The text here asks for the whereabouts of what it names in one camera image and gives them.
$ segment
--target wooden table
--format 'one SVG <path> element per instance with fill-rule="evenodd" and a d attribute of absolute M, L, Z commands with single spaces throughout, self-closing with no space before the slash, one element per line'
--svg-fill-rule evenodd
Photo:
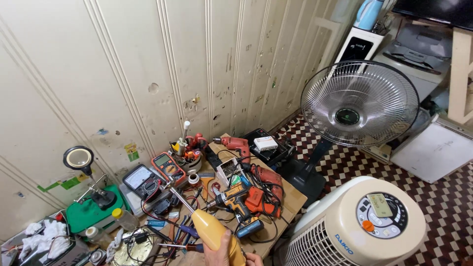
<path fill-rule="evenodd" d="M 226 150 L 225 146 L 215 144 L 215 143 L 210 143 L 209 146 L 212 148 L 212 150 L 215 153 L 217 153 L 220 150 Z M 222 160 L 222 162 L 226 162 L 227 160 L 230 160 L 233 156 L 229 152 L 221 152 L 219 154 L 219 157 Z M 251 158 L 251 162 L 255 163 L 257 165 L 260 165 L 261 167 L 269 169 L 268 166 L 266 166 L 261 160 L 259 160 L 257 158 Z M 204 160 L 204 162 L 202 162 L 202 168 L 199 172 L 201 172 L 201 173 L 214 172 L 214 170 L 211 167 L 211 165 L 207 161 Z M 208 201 L 211 200 L 210 196 L 212 196 L 212 197 L 214 196 L 214 194 L 210 190 L 211 190 L 211 185 L 215 182 L 220 183 L 220 181 L 218 180 L 217 177 L 215 177 L 214 180 L 210 181 L 209 187 L 207 188 L 209 190 L 209 193 L 210 193 Z M 283 182 L 283 187 L 284 187 L 284 192 L 285 193 L 284 193 L 284 196 L 283 196 L 281 215 L 288 222 L 290 222 L 292 219 L 294 219 L 294 217 L 296 216 L 296 214 L 298 213 L 298 211 L 300 210 L 300 208 L 302 207 L 304 202 L 307 200 L 307 198 L 304 195 L 302 195 L 298 190 L 296 190 L 286 180 L 283 179 L 282 182 Z M 220 184 L 220 185 L 221 185 L 220 190 L 223 191 L 225 186 L 223 184 Z M 192 191 L 184 193 L 184 197 L 190 196 L 190 195 L 193 195 Z M 203 208 L 205 206 L 205 203 L 204 203 L 204 201 L 202 200 L 201 197 L 199 197 L 199 203 L 200 203 L 201 208 Z M 179 218 L 179 221 L 177 223 L 180 224 L 183 221 L 185 215 L 187 215 L 187 217 L 189 216 L 189 210 L 185 206 L 183 206 L 183 204 L 180 204 L 180 218 Z M 224 210 L 218 210 L 217 213 L 215 214 L 215 217 L 225 219 L 225 220 L 229 220 L 229 219 L 233 218 L 233 216 L 234 215 L 232 213 L 228 213 Z M 257 232 L 256 234 L 254 234 L 252 236 L 252 239 L 253 240 L 258 240 L 258 241 L 264 241 L 264 240 L 268 240 L 268 239 L 273 238 L 276 235 L 276 228 L 274 226 L 274 223 L 272 223 L 271 220 L 269 218 L 266 218 L 264 215 L 261 215 L 260 218 L 262 219 L 262 221 L 264 223 L 264 229 Z M 145 216 L 145 215 L 140 217 L 141 224 L 143 225 L 144 222 L 147 219 L 148 219 L 148 217 Z M 253 243 L 248 238 L 241 239 L 240 243 L 241 243 L 242 248 L 245 252 L 256 253 L 256 254 L 260 255 L 262 258 L 265 258 L 268 255 L 270 249 L 274 246 L 274 244 L 279 239 L 281 234 L 287 228 L 287 224 L 282 219 L 274 218 L 274 220 L 275 220 L 275 224 L 277 226 L 277 237 L 273 241 L 268 242 L 268 243 Z M 225 226 L 227 226 L 228 228 L 230 228 L 231 230 L 233 230 L 233 231 L 237 227 L 237 220 L 236 219 L 234 219 L 230 222 L 222 221 L 222 223 Z M 118 230 L 115 230 L 114 232 L 111 233 L 111 235 L 113 235 L 113 236 L 116 235 L 117 231 Z M 165 235 L 168 235 L 169 234 L 169 225 L 164 227 L 161 230 L 161 232 Z M 202 243 L 202 241 L 200 239 L 198 239 L 196 243 L 197 244 Z M 173 266 L 173 265 L 186 265 L 186 266 L 205 265 L 204 255 L 202 253 L 187 252 L 186 254 L 184 254 L 181 250 L 178 250 L 176 252 L 176 255 L 179 255 L 179 256 L 176 257 L 176 259 L 170 260 L 167 265 L 170 265 L 170 266 Z"/>

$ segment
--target yellow handle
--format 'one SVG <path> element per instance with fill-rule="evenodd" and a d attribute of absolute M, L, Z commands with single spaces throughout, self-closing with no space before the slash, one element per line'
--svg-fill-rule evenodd
<path fill-rule="evenodd" d="M 225 226 L 223 226 L 215 216 L 199 209 L 195 210 L 191 218 L 202 241 L 209 246 L 210 249 L 218 250 L 220 248 L 220 239 L 227 230 Z M 228 252 L 230 266 L 245 266 L 246 258 L 234 235 L 231 236 Z"/>

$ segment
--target digital multimeter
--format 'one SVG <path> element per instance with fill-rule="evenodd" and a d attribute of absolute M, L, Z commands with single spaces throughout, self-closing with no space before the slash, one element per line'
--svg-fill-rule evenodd
<path fill-rule="evenodd" d="M 155 193 L 155 191 L 159 189 L 159 180 L 161 180 L 161 184 L 167 183 L 142 164 L 135 167 L 123 177 L 123 183 L 143 200 L 151 197 L 153 194 L 153 197 L 161 194 L 161 191 Z"/>
<path fill-rule="evenodd" d="M 173 177 L 176 186 L 182 182 L 185 182 L 185 172 L 166 152 L 156 156 L 156 158 L 154 158 L 151 163 L 153 164 L 154 168 L 156 168 L 156 170 L 161 173 L 164 178 L 166 178 L 166 181 L 169 181 L 168 177 Z"/>

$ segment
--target hand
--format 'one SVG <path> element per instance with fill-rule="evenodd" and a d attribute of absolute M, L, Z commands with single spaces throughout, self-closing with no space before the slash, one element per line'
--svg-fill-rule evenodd
<path fill-rule="evenodd" d="M 260 255 L 253 253 L 246 253 L 246 265 L 248 266 L 263 266 L 263 259 Z"/>
<path fill-rule="evenodd" d="M 205 266 L 229 266 L 228 259 L 228 245 L 230 243 L 232 232 L 227 229 L 225 234 L 220 238 L 220 248 L 218 250 L 212 250 L 205 243 L 204 246 L 204 256 L 205 256 Z"/>

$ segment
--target television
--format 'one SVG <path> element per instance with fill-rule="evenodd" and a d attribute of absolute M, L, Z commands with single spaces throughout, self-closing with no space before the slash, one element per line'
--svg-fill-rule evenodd
<path fill-rule="evenodd" d="M 473 31 L 473 0 L 397 0 L 393 12 Z"/>

